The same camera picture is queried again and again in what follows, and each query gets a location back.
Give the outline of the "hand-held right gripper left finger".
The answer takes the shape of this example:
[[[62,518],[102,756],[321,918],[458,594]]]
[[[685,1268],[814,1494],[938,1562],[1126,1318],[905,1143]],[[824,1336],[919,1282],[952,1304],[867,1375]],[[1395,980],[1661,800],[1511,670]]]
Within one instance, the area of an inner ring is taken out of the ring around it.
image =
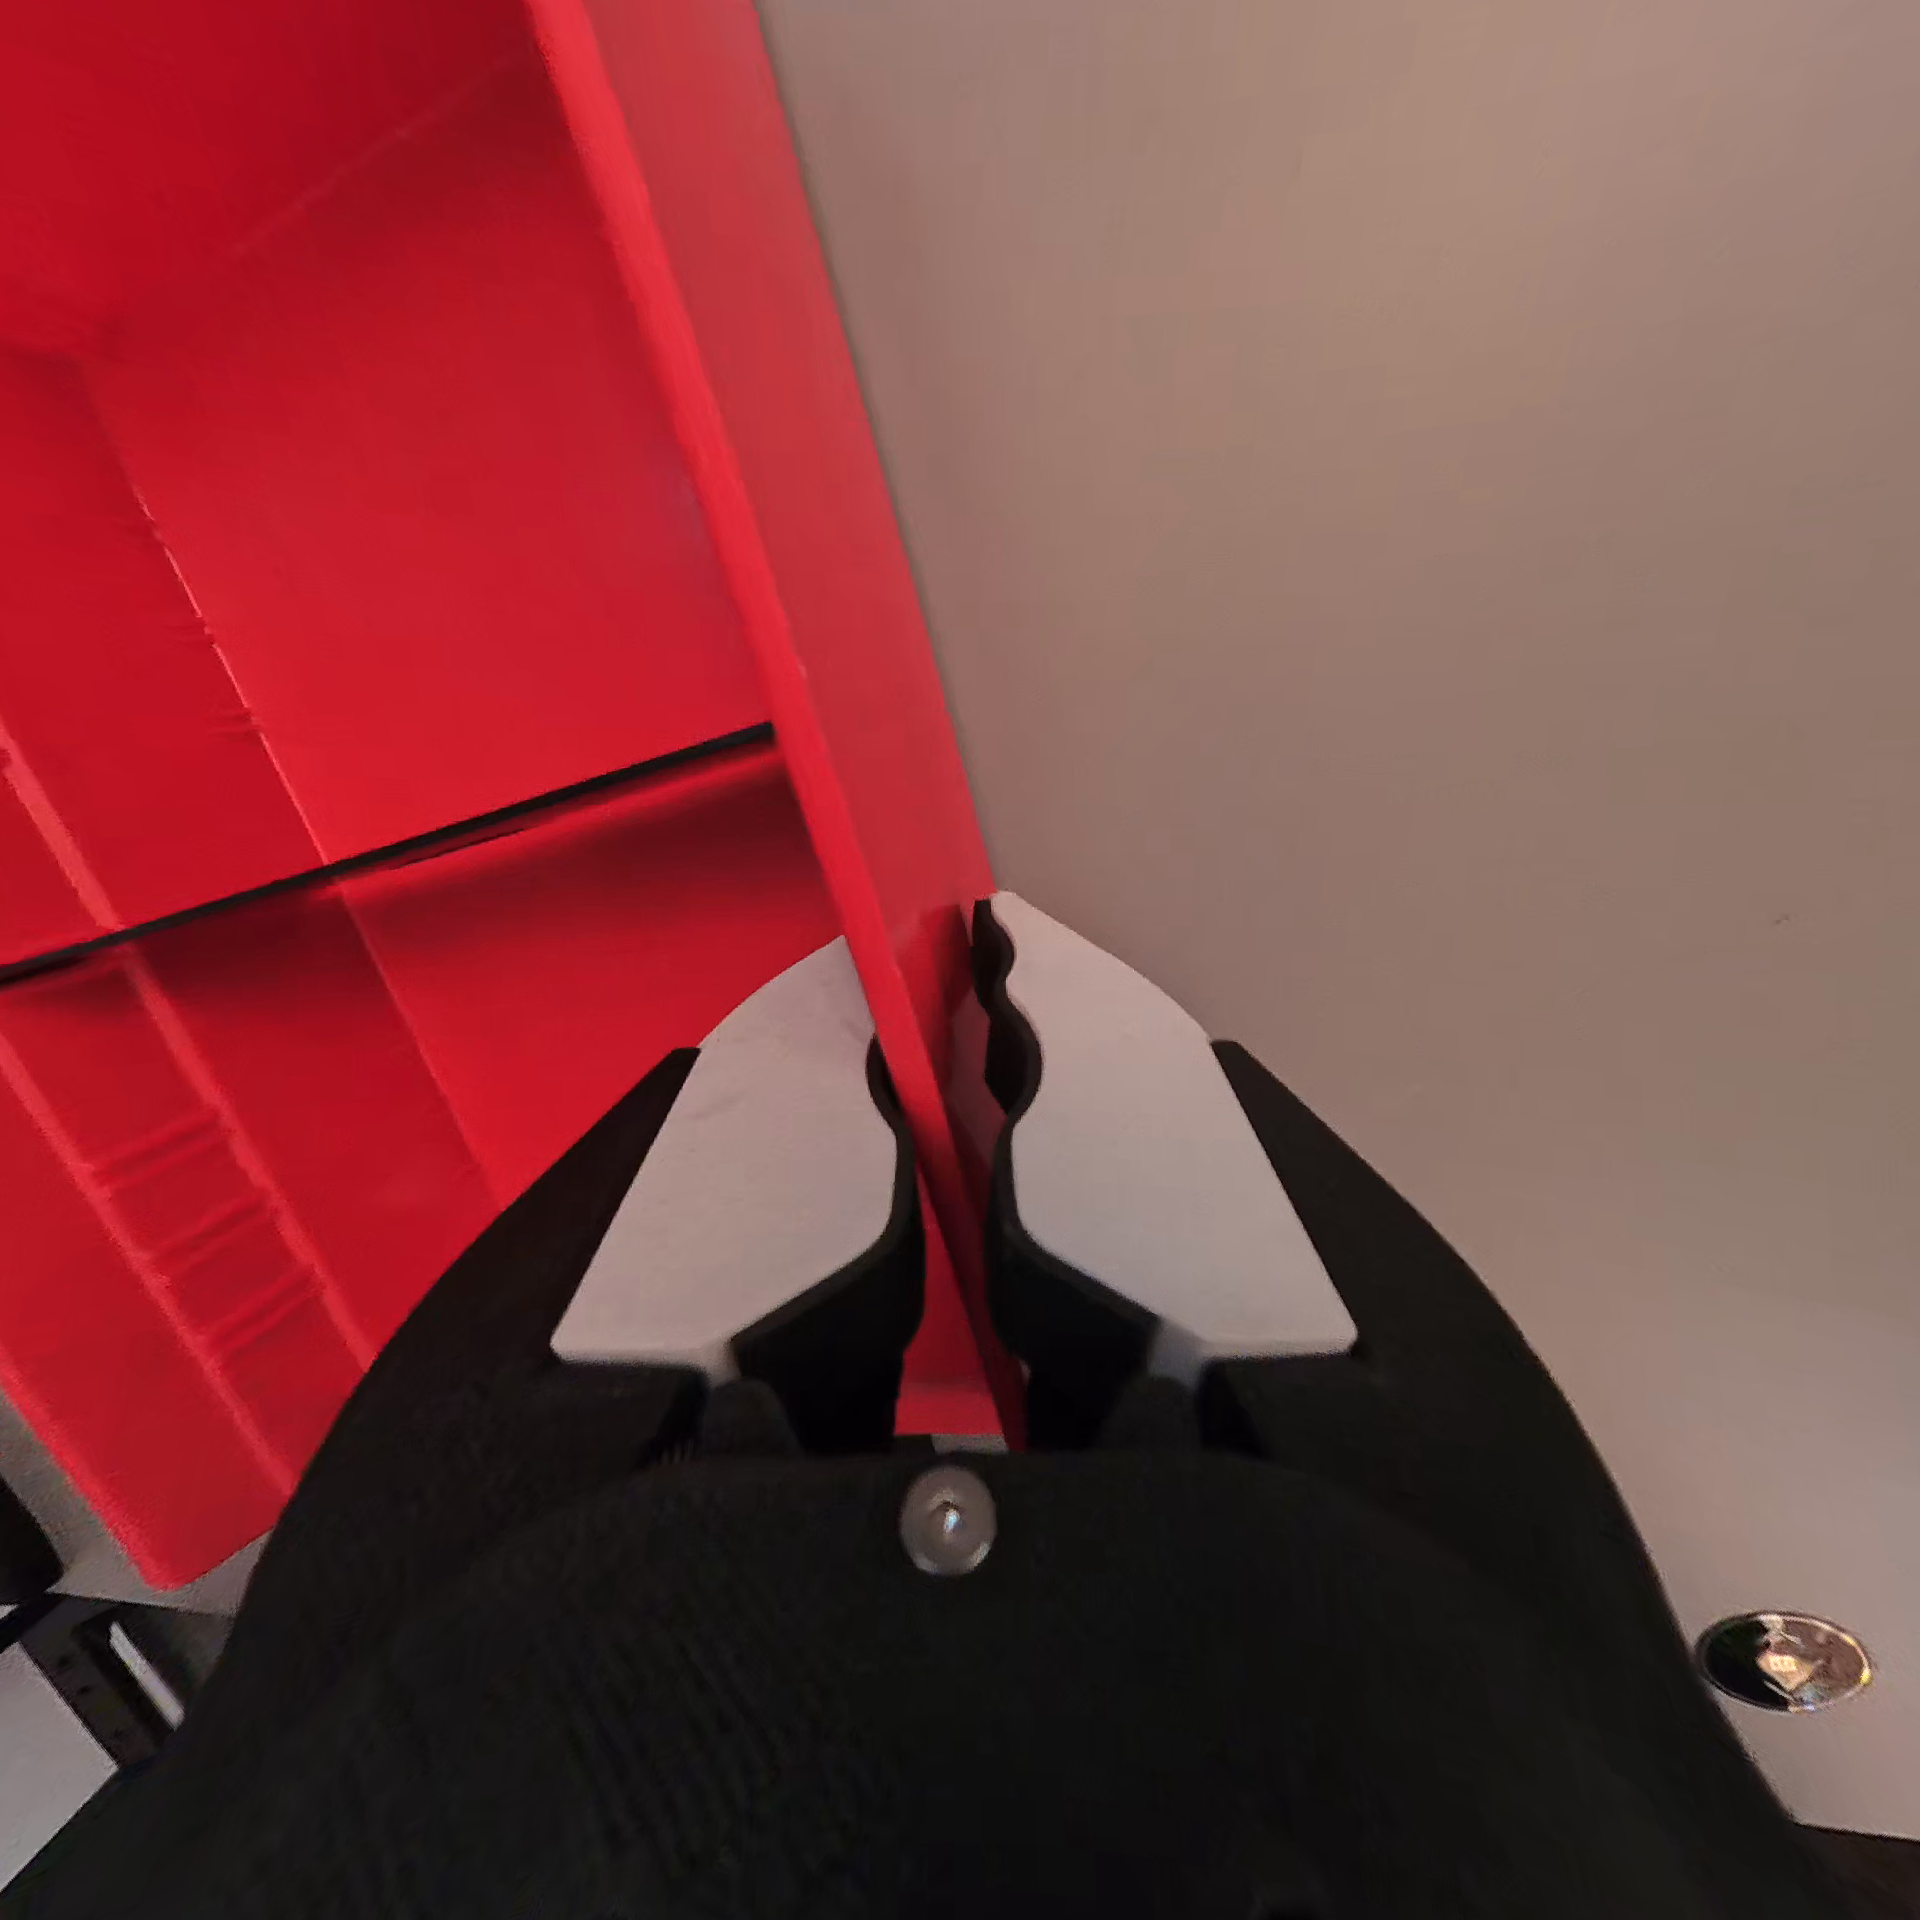
[[[845,937],[742,998],[693,1066],[552,1334],[567,1362],[747,1373],[920,1226],[913,1143]]]

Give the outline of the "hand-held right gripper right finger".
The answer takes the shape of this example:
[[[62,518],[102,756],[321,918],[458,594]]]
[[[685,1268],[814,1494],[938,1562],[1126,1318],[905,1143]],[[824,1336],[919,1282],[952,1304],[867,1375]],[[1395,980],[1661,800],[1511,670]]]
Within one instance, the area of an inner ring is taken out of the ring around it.
[[[1120,1372],[1350,1352],[1353,1314],[1200,1021],[1016,893],[978,902],[976,958],[1021,1078],[999,1138],[1015,1248],[1142,1329]]]

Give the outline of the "red plastic bin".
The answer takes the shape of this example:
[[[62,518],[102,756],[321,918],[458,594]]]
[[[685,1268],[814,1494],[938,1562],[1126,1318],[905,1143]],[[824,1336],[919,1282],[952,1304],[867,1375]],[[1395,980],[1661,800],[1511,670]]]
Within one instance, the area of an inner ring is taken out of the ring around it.
[[[773,722],[782,766],[3,992],[3,1402],[136,1585],[440,1268],[845,937],[943,1112],[968,781],[754,5],[2,6],[3,959]]]

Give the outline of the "black bin divider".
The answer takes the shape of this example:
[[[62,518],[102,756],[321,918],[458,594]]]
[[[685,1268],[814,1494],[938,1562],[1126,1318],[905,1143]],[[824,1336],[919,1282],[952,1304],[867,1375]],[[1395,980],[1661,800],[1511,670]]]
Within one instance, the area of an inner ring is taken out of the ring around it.
[[[635,797],[650,797],[664,789],[682,789],[694,774],[731,769],[745,764],[758,769],[766,760],[782,766],[777,727],[758,722],[720,735],[709,735],[685,746],[642,759],[581,781],[551,785],[531,797],[493,807],[462,820],[414,832],[377,848],[323,861],[312,868],[293,870],[240,890],[174,906],[165,914],[86,935],[70,944],[19,952],[2,964],[2,990],[19,990],[69,968],[82,968],[107,954],[123,952],[166,933],[246,914],[256,906],[338,889],[350,880],[366,880],[394,873],[440,857],[454,857],[493,841],[509,841],[526,832],[538,832],[573,814],[621,804]]]

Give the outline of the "metal table grommet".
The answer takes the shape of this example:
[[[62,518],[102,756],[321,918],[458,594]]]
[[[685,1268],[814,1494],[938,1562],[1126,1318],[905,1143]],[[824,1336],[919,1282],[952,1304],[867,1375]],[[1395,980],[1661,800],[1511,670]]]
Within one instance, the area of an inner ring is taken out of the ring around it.
[[[1714,1620],[1695,1636],[1693,1663],[1723,1697],[1793,1717],[1829,1711],[1875,1680],[1873,1661],[1850,1629],[1793,1610]]]

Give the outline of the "black metal table frame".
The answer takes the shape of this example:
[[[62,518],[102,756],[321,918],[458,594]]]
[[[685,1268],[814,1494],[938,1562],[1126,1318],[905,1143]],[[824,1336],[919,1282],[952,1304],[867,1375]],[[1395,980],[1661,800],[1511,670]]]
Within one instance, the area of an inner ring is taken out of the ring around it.
[[[2,1650],[23,1650],[112,1770],[145,1766],[199,1685],[136,1606],[57,1590],[64,1562],[27,1506],[2,1487]]]

